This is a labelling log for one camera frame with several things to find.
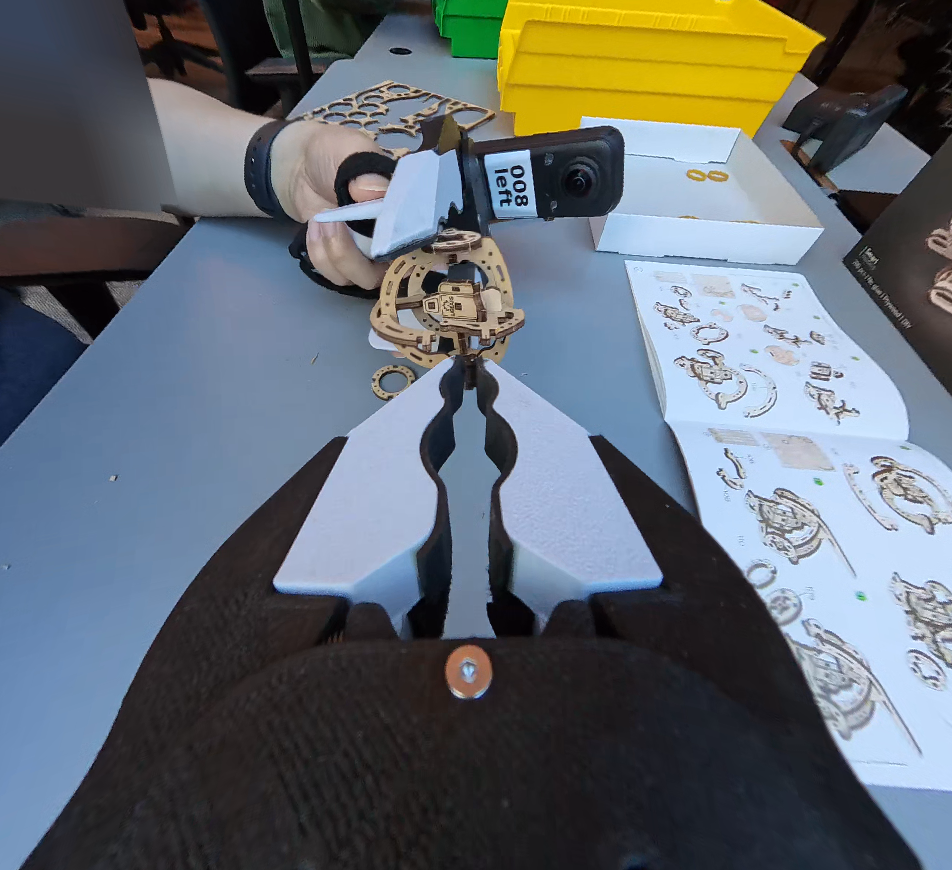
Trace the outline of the person's left hand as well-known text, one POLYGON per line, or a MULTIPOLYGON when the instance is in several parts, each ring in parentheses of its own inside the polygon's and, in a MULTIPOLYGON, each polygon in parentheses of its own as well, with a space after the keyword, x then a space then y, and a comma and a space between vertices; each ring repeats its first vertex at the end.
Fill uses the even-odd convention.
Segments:
POLYGON ((334 183, 339 164, 357 152, 383 154, 357 129, 296 121, 271 146, 271 184, 285 213, 307 224, 306 255, 315 271, 339 287, 374 290, 387 263, 366 258, 345 223, 313 220, 315 214, 337 206, 334 183))

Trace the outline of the black desk stand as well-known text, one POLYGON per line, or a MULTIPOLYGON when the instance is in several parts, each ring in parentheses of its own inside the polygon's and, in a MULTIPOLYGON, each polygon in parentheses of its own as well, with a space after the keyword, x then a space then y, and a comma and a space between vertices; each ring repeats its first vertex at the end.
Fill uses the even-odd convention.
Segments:
POLYGON ((791 155, 811 175, 827 175, 872 140, 908 94, 902 85, 872 93, 818 88, 796 103, 782 123, 795 132, 791 155))

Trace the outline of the black model kit box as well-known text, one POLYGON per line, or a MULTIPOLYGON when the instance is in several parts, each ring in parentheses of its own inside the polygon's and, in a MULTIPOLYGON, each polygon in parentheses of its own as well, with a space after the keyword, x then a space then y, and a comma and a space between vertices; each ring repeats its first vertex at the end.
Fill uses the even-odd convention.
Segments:
POLYGON ((843 263, 950 391, 950 139, 872 223, 843 263))

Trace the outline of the wooden parts sheet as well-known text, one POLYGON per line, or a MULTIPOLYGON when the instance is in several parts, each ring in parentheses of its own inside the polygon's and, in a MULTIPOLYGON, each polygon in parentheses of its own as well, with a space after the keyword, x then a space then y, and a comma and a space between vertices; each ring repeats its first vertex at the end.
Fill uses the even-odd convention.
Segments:
POLYGON ((421 146, 422 123, 451 115, 464 130, 491 121, 493 110, 406 83, 385 80, 306 111, 302 120, 355 127, 388 154, 400 158, 421 146))

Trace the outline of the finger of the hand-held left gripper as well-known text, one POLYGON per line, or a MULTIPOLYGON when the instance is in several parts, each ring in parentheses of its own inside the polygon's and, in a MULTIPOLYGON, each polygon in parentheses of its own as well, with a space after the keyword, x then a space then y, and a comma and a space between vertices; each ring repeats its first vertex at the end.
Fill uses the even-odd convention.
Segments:
POLYGON ((369 257, 383 260, 423 245, 452 209, 460 209, 457 156, 403 157, 375 220, 369 257))

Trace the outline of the yellow plastic bin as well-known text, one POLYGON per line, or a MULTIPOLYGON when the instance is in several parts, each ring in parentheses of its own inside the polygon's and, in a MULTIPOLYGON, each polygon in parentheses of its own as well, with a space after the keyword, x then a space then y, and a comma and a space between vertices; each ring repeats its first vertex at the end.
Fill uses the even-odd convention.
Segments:
POLYGON ((514 58, 516 33, 531 20, 779 38, 786 52, 803 56, 825 42, 762 0, 508 0, 497 54, 499 83, 514 58))
POLYGON ((513 115, 518 135, 574 129, 583 117, 592 117, 736 127, 753 136, 785 91, 769 91, 757 100, 514 86, 502 93, 500 107, 513 115))
POLYGON ((753 65, 517 53, 499 73, 503 99, 525 89, 625 91, 779 99, 799 70, 753 65))

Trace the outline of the white cardboard tray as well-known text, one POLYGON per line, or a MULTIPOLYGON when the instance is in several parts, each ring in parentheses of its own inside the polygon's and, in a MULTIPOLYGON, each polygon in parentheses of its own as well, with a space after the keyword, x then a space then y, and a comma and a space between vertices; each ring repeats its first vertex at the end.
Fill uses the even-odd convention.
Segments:
POLYGON ((752 139, 736 127, 583 117, 625 142, 625 188, 615 210, 589 220, 601 252, 792 266, 824 226, 752 139), (724 183, 690 169, 723 170, 724 183))

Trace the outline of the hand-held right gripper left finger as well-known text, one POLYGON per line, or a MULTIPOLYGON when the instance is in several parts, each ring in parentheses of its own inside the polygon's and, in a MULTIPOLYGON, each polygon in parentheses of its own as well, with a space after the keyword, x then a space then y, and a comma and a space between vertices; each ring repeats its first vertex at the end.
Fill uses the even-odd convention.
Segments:
POLYGON ((466 368, 454 358, 354 427, 273 578, 281 593, 381 605, 415 638, 444 632, 451 581, 446 486, 466 368))

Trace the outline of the black metal pole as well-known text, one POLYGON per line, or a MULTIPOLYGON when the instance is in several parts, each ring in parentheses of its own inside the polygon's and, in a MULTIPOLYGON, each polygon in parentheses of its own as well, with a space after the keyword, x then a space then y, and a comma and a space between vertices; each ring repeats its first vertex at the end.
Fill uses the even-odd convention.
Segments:
POLYGON ((308 93, 315 82, 309 47, 306 40, 299 0, 281 0, 292 44, 295 68, 299 83, 299 100, 308 93))

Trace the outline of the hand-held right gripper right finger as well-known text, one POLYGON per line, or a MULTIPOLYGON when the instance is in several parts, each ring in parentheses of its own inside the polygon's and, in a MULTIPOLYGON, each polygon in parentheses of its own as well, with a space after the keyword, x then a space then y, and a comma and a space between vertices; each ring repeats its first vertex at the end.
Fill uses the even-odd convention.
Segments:
POLYGON ((531 636, 565 601, 662 583, 589 433, 501 366, 482 362, 484 450, 499 476, 486 605, 496 638, 531 636))

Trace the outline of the small wooden model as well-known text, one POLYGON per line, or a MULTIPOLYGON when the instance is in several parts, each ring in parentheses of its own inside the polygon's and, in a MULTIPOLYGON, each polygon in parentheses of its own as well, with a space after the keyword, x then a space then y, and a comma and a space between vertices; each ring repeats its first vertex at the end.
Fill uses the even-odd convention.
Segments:
POLYGON ((400 357, 433 367, 451 356, 499 362, 525 320, 495 240, 451 229, 389 265, 370 328, 400 357))

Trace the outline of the person's blue clothing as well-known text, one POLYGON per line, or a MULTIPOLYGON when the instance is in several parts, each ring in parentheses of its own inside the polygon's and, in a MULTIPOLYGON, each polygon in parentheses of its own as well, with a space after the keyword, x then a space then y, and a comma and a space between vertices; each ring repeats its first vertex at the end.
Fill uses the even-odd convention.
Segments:
POLYGON ((1 443, 86 350, 68 329, 1 289, 1 443))

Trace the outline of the instruction booklet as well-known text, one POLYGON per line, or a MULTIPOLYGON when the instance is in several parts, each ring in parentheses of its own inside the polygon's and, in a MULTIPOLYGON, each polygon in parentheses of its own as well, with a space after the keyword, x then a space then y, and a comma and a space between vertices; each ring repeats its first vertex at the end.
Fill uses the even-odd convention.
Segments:
POLYGON ((950 791, 950 470, 802 274, 626 274, 706 530, 868 784, 950 791))

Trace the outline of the black wristband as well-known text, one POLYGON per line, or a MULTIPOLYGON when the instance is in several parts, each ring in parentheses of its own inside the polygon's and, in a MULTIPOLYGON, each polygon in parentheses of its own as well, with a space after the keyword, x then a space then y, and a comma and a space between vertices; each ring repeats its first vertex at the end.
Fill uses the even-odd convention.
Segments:
POLYGON ((244 186, 255 207, 269 218, 292 222, 282 208, 271 179, 271 150, 278 135, 289 120, 270 121, 257 128, 248 140, 244 153, 244 186))

